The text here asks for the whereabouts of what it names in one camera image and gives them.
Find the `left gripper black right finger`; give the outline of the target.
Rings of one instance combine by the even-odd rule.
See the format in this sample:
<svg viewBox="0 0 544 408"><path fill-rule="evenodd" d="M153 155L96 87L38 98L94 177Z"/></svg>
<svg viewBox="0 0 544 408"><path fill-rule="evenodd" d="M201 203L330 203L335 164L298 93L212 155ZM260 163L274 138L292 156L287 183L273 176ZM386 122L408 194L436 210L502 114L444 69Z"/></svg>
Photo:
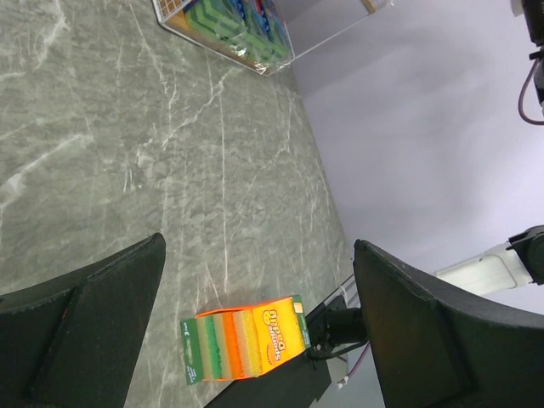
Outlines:
<svg viewBox="0 0 544 408"><path fill-rule="evenodd" d="M387 407L541 407L543 317L444 282L369 241L354 278Z"/></svg>

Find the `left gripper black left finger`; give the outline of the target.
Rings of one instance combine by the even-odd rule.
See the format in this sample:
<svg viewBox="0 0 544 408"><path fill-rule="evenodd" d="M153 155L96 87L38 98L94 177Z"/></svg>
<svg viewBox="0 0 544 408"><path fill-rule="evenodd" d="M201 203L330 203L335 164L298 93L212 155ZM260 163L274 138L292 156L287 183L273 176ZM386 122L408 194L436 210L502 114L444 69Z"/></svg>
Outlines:
<svg viewBox="0 0 544 408"><path fill-rule="evenodd" d="M1 296L3 407L122 407L161 282L155 233Z"/></svg>

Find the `orange sponge pack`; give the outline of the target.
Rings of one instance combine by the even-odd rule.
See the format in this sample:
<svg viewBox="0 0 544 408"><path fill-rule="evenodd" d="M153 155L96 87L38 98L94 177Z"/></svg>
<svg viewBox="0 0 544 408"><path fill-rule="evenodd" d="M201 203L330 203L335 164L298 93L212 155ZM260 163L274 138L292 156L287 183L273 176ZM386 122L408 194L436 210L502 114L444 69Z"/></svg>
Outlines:
<svg viewBox="0 0 544 408"><path fill-rule="evenodd" d="M311 347L299 295L201 313L180 331L189 385L261 377Z"/></svg>

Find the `blue green sponge pack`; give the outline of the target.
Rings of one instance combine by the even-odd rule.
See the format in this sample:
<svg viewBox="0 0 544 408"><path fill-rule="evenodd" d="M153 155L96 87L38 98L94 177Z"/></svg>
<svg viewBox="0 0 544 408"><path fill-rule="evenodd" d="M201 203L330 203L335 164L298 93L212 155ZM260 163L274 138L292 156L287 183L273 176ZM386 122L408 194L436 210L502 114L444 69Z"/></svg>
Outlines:
<svg viewBox="0 0 544 408"><path fill-rule="evenodd" d="M260 1L194 1L185 12L191 23L236 46L267 48L272 43Z"/></svg>
<svg viewBox="0 0 544 408"><path fill-rule="evenodd" d="M272 1L213 1L216 32L232 52L259 73L276 71L292 61L284 21Z"/></svg>

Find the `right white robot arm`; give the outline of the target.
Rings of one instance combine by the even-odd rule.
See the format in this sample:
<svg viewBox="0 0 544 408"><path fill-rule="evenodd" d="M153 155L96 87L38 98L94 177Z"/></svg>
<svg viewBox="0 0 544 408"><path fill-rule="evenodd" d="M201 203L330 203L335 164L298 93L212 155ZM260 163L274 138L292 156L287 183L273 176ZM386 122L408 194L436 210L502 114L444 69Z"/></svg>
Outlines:
<svg viewBox="0 0 544 408"><path fill-rule="evenodd" d="M542 120L527 116L524 98L528 87L535 87L536 97L543 104L543 2L511 1L515 16L524 16L530 40L537 50L530 54L530 71L518 96L518 114L527 124L541 127ZM438 270L433 275L454 286L484 296L493 292L515 289L529 284L543 284L543 227L528 228L502 244L481 254Z"/></svg>

